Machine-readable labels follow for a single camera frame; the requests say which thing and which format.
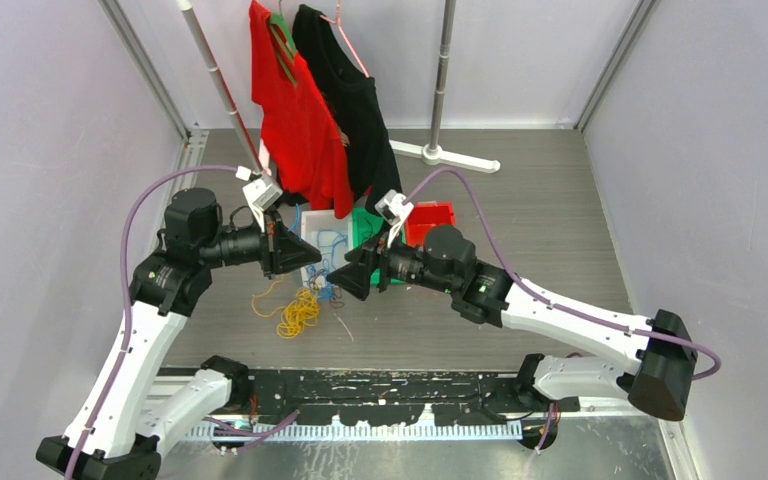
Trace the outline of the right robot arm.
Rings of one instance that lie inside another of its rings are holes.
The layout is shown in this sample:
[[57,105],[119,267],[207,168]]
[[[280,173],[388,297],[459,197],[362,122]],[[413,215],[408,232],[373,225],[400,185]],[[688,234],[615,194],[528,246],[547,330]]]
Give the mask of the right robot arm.
[[379,233],[346,254],[330,283],[364,300],[374,274],[447,294],[451,307],[475,324],[522,330],[585,351],[580,358],[529,354],[515,384],[518,403],[537,411],[572,397],[627,399],[667,421],[686,414],[698,355],[683,319],[660,309],[652,317],[614,312],[514,280],[480,260],[473,242],[451,225],[437,226],[413,247],[385,243]]

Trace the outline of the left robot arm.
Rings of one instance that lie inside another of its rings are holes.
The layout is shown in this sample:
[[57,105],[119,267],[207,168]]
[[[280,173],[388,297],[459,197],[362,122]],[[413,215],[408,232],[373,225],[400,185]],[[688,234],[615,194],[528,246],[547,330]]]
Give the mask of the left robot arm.
[[146,400],[161,363],[185,327],[215,269],[253,264],[272,277],[321,259],[275,210],[263,226],[223,222],[215,194],[176,193],[164,212],[161,244],[134,269],[117,341],[82,409],[66,431],[45,437],[36,459],[66,479],[154,479],[164,456],[198,423],[253,396],[246,365],[214,355],[160,405]]

